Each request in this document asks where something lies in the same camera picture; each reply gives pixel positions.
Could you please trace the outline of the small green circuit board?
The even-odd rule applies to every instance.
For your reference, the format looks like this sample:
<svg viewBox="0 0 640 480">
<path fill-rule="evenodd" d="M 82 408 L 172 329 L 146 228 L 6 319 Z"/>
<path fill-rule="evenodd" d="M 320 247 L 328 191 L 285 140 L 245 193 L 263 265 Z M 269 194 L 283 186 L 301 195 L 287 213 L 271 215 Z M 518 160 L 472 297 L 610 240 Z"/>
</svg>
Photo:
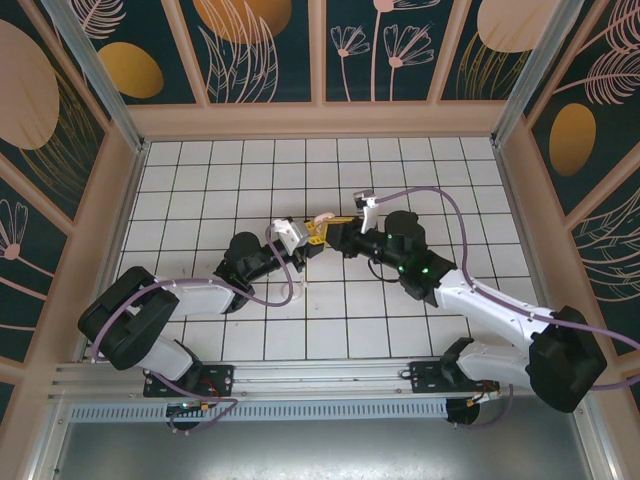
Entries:
<svg viewBox="0 0 640 480">
<path fill-rule="evenodd" d="M 177 416 L 177 417 L 202 417 L 205 412 L 207 412 L 211 407 L 211 404 L 208 402 L 181 402 L 181 403 L 170 403 L 166 407 L 165 415 L 167 417 Z"/>
</svg>

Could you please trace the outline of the grey metal sheet panel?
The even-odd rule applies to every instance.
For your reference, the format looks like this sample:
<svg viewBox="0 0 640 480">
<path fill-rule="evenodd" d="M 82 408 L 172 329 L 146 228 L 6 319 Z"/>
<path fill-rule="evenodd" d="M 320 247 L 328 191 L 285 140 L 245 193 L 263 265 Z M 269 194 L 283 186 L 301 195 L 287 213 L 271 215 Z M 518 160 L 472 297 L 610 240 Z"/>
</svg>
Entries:
<svg viewBox="0 0 640 480">
<path fill-rule="evenodd" d="M 575 419 L 530 397 L 486 429 L 443 419 L 72 425 L 54 480 L 619 480 Z"/>
</svg>

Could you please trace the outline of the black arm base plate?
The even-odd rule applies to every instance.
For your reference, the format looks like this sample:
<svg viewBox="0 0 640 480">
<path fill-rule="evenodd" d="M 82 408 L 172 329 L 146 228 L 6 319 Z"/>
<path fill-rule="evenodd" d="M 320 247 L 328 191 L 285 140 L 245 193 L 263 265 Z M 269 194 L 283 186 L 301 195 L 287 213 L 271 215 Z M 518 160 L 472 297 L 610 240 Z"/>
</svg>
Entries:
<svg viewBox="0 0 640 480">
<path fill-rule="evenodd" d="M 501 390 L 500 384 L 494 381 L 470 380 L 467 377 L 450 381 L 442 373 L 437 360 L 410 362 L 399 376 L 410 383 L 414 394 L 473 396 Z"/>
<path fill-rule="evenodd" d="M 174 398 L 181 396 L 176 387 L 185 390 L 189 394 L 213 397 L 230 397 L 234 383 L 234 366 L 232 365 L 205 365 L 192 366 L 180 379 L 170 381 L 170 386 L 165 385 L 154 375 L 145 376 L 143 396 L 145 398 Z"/>
</svg>

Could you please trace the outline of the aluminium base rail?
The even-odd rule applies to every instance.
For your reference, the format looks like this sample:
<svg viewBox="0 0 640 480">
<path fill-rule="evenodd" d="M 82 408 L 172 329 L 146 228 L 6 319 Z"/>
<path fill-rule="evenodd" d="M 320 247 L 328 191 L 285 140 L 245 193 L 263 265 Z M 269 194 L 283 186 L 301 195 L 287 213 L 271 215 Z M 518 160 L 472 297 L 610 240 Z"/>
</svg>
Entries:
<svg viewBox="0 0 640 480">
<path fill-rule="evenodd" d="M 408 363 L 407 359 L 234 361 L 231 396 L 242 401 L 407 398 L 412 387 L 401 372 Z M 107 364 L 61 364 L 48 399 L 140 402 L 145 384 L 139 368 L 118 371 Z"/>
</svg>

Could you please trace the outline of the aluminium frame post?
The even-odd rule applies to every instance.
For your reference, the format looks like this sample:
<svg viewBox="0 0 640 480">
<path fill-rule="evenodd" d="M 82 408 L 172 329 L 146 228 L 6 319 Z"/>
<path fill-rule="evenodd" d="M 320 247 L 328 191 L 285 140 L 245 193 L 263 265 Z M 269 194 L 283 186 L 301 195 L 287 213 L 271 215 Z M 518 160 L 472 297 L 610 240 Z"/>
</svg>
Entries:
<svg viewBox="0 0 640 480">
<path fill-rule="evenodd" d="M 491 134 L 492 146 L 499 150 L 509 139 L 524 109 L 574 25 L 584 0 L 559 0 L 540 39 L 529 55 Z"/>
<path fill-rule="evenodd" d="M 89 37 L 82 31 L 72 7 L 66 0 L 41 0 L 41 2 L 74 58 L 84 68 L 89 82 L 94 86 L 125 141 L 136 152 L 140 152 L 144 146 L 144 138 L 138 131 Z"/>
</svg>

